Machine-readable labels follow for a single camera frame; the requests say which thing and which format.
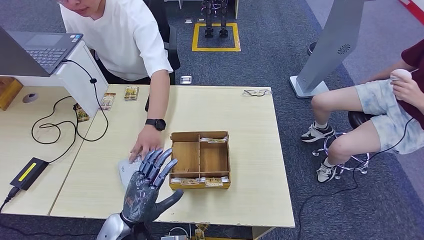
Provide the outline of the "standing person's left hand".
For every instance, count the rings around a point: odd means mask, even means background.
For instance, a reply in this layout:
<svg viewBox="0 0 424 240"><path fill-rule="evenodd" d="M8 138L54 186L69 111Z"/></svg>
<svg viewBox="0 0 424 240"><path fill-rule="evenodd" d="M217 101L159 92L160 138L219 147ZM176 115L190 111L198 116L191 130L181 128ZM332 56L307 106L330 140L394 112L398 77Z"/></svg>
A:
<svg viewBox="0 0 424 240"><path fill-rule="evenodd" d="M137 156L144 158L150 151L155 151L163 148L162 133L152 125L145 125L137 136L137 140L132 150L128 161L133 163Z"/></svg>

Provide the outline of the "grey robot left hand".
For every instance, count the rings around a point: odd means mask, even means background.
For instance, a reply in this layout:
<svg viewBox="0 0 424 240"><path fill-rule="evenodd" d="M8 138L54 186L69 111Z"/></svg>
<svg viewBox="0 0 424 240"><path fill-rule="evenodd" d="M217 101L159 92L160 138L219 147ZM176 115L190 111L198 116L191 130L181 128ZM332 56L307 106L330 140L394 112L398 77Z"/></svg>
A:
<svg viewBox="0 0 424 240"><path fill-rule="evenodd" d="M184 191L177 189L172 195L157 203L160 188L178 163L174 158L163 166L167 158L172 155L172 151L171 148L150 151L141 161L138 170L132 174L121 211L125 221L134 224L151 223L182 198Z"/></svg>

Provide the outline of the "seated person's left hand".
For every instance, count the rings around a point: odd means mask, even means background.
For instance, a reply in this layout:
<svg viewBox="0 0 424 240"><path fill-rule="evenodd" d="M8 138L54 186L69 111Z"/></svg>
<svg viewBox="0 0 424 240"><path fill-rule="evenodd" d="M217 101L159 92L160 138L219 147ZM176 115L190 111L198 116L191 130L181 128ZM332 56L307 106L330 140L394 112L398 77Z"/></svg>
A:
<svg viewBox="0 0 424 240"><path fill-rule="evenodd" d="M413 79L398 79L391 82L395 97L409 104L418 104L424 100L424 93Z"/></svg>

